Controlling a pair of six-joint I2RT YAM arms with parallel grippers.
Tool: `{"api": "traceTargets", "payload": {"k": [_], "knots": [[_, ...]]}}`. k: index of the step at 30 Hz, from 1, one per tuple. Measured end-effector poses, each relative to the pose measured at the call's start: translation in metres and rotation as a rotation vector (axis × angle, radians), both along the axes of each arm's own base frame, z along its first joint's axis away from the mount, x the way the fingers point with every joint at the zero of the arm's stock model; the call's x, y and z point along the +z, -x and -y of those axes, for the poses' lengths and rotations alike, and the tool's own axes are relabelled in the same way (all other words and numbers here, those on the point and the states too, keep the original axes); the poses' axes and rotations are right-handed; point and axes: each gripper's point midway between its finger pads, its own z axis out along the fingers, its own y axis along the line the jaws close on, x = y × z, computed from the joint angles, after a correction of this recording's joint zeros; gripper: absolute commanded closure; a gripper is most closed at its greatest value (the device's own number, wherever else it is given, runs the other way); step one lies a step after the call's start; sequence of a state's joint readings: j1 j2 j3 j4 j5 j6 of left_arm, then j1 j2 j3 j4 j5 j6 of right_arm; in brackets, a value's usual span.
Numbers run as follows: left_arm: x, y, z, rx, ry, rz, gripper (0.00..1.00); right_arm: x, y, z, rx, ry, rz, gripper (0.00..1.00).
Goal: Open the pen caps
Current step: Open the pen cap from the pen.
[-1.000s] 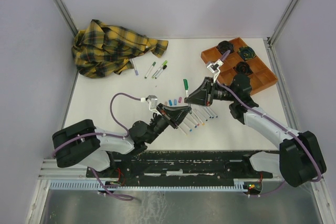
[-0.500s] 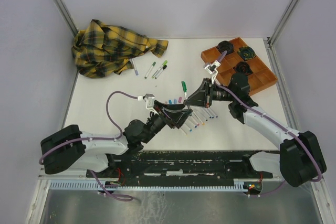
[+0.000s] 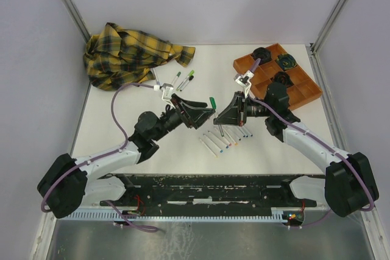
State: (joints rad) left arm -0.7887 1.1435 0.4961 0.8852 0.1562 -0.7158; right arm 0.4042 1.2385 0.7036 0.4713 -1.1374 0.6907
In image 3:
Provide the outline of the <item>purple cap marker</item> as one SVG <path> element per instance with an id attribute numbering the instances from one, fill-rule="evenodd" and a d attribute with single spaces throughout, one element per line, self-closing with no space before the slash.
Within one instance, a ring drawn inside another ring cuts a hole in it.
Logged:
<path id="1" fill-rule="evenodd" d="M 157 85 L 160 86 L 160 85 L 161 85 L 161 84 L 160 84 L 160 79 L 158 78 L 158 74 L 157 74 L 155 68 L 152 68 L 152 73 L 153 73 L 153 75 L 154 75 L 154 77 L 155 77 L 155 80 L 156 80 Z"/>

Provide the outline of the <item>yellow marker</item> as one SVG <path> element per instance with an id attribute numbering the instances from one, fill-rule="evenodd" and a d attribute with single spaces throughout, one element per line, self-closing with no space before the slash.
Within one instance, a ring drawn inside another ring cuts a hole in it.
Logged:
<path id="1" fill-rule="evenodd" d="M 232 135 L 231 131 L 229 130 L 229 128 L 224 127 L 224 129 L 225 129 L 225 131 L 227 132 L 227 135 L 228 135 L 228 137 L 231 139 L 232 143 L 233 143 L 235 146 L 237 146 L 238 143 L 237 143 L 236 139 L 233 137 L 233 135 Z"/>

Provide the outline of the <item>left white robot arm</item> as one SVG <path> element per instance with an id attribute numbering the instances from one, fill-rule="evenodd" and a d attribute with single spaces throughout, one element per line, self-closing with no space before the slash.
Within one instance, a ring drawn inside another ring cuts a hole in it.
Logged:
<path id="1" fill-rule="evenodd" d="M 56 158 L 37 186 L 41 210 L 64 218 L 82 205 L 105 200 L 129 205 L 135 191 L 117 177 L 105 175 L 126 166 L 140 164 L 159 149 L 157 141 L 180 125 L 200 128 L 215 110 L 205 102 L 193 102 L 173 94 L 160 116 L 145 111 L 138 117 L 131 136 L 110 150 L 81 158 L 64 153 Z"/>

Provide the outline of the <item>pink cap marker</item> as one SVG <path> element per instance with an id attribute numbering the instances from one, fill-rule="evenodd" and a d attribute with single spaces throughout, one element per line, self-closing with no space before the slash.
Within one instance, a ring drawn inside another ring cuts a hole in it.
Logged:
<path id="1" fill-rule="evenodd" d="M 204 140 L 199 138 L 199 141 L 215 158 L 218 158 L 218 155 L 206 144 Z"/>

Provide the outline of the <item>green cap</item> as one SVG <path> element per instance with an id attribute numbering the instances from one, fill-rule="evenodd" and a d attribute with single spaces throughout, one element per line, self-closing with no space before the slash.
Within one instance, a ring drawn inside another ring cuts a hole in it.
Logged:
<path id="1" fill-rule="evenodd" d="M 210 103 L 211 103 L 212 108 L 213 108 L 214 110 L 217 109 L 217 106 L 216 106 L 216 102 L 215 102 L 214 97 L 209 97 L 209 100 L 210 100 Z"/>

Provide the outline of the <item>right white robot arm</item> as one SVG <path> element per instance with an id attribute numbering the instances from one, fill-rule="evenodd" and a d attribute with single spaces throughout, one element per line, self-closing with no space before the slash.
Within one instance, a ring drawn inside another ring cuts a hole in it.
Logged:
<path id="1" fill-rule="evenodd" d="M 372 211 L 379 193 L 367 156 L 331 146 L 312 132 L 289 109 L 285 85 L 272 82 L 264 99 L 235 92 L 230 104 L 213 123 L 242 127 L 247 118 L 257 117 L 265 118 L 271 136 L 298 150 L 325 175 L 323 179 L 308 176 L 293 179 L 279 192 L 282 203 L 293 206 L 301 199 L 322 202 L 339 217 L 357 210 Z"/>

